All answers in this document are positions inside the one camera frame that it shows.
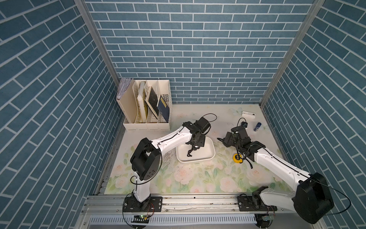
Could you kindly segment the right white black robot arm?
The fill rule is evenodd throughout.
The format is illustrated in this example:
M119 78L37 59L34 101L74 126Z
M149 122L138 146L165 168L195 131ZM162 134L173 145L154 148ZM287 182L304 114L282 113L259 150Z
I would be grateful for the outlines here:
M276 156L264 144L251 141L244 127L231 129L221 141L227 148L234 147L240 159L267 168L291 188L289 192L280 192L261 186L252 192L254 209L275 206L294 211L306 222L315 224L334 207L323 175L301 170Z

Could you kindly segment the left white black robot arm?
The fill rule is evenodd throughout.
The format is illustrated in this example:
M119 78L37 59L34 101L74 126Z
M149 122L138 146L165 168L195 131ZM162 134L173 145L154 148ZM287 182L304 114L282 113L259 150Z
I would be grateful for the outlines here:
M159 172L163 156L178 149L177 157L184 162L211 159L214 154L213 142L206 135L211 129L210 121L201 117L194 123L184 122L174 132L158 139L143 138L131 156L130 163L136 177L133 197L138 203L150 199L150 181Z

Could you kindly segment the black yellow tape measure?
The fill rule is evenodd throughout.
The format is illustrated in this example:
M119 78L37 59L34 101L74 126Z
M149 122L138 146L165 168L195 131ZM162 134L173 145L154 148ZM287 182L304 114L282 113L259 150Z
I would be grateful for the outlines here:
M191 144L191 149L190 149L190 150L188 150L188 152L187 152L187 156L188 156L188 157L192 157L191 153L192 153L193 151L198 150L199 148L200 148L200 146L196 146L196 145L192 145L192 144Z

